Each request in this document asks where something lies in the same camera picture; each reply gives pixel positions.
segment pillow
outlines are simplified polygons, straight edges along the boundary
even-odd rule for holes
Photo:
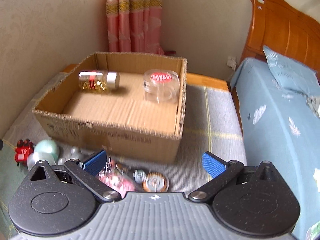
[[[314,70],[272,51],[267,46],[263,46],[263,51],[269,69],[279,86],[307,96],[320,96],[320,87]]]

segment green fabric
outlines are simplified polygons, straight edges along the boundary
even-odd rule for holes
[[[0,151],[0,232],[9,239],[16,234],[16,230],[9,218],[9,202],[28,174],[28,169],[21,165],[17,167],[14,160],[14,149],[4,142],[3,149]]]

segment toy wheel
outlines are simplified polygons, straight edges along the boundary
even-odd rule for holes
[[[30,145],[30,140],[29,139],[25,139],[23,142],[24,146],[29,146]]]
[[[22,147],[23,146],[23,140],[19,140],[18,142],[17,142],[17,148],[19,148],[19,147]]]

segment gray ribbed plate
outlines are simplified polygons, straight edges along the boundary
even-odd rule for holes
[[[134,193],[100,206],[95,217],[77,231],[52,240],[245,240],[218,223],[206,204],[193,203],[182,193]],[[18,234],[13,239],[42,237]],[[287,234],[273,240],[293,240]]]

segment mint green ball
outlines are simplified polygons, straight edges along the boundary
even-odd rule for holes
[[[34,149],[34,152],[51,154],[56,163],[58,163],[59,151],[59,146],[53,140],[42,140]]]

